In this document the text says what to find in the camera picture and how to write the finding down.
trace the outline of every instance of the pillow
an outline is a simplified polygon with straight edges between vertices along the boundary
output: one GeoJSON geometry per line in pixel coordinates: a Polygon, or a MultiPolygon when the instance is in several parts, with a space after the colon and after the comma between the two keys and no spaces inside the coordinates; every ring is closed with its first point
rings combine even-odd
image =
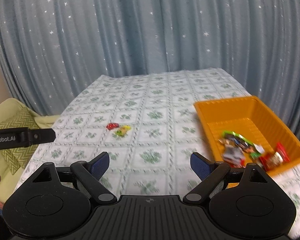
{"type": "MultiPolygon", "coordinates": [[[[21,109],[14,116],[0,123],[0,129],[28,127],[29,129],[39,129],[27,108],[21,109]]],[[[13,175],[21,167],[25,168],[38,145],[27,148],[14,148],[1,150],[3,158],[8,163],[11,174],[13,175]]]]}

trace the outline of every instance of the ribbed black surface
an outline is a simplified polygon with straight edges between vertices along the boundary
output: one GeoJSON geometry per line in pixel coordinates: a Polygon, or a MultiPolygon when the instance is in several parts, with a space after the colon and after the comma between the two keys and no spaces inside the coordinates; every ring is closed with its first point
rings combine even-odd
{"type": "MultiPolygon", "coordinates": [[[[178,196],[122,196],[96,209],[76,232],[59,240],[235,240],[217,229],[200,207],[178,196]]],[[[282,236],[277,240],[288,240],[282,236]]]]}

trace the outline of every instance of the triangular hole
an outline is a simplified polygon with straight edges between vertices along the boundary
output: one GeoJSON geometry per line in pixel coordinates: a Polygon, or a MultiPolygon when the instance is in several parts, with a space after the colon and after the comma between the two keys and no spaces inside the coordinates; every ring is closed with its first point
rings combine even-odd
{"type": "Polygon", "coordinates": [[[256,169],[252,170],[249,181],[258,182],[258,183],[267,183],[266,179],[256,169]]]}
{"type": "Polygon", "coordinates": [[[33,180],[34,183],[51,181],[49,168],[44,168],[40,174],[33,180]]]}

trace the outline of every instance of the curtain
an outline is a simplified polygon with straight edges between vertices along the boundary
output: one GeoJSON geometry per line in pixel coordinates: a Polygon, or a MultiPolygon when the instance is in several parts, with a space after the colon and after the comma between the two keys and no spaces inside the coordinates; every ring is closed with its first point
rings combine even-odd
{"type": "Polygon", "coordinates": [[[300,0],[0,0],[0,63],[40,114],[102,74],[223,68],[294,131],[300,0]]]}

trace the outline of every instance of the plastic tray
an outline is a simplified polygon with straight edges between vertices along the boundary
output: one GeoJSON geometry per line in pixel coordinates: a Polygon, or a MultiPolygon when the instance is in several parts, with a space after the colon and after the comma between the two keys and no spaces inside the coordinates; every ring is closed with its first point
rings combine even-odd
{"type": "MultiPolygon", "coordinates": [[[[244,97],[194,103],[212,154],[221,161],[225,147],[219,143],[223,131],[235,131],[253,143],[260,144],[266,152],[274,152],[281,142],[290,162],[269,171],[277,175],[300,163],[300,142],[290,129],[259,98],[244,97]]],[[[246,163],[252,162],[248,154],[246,163]]]]}

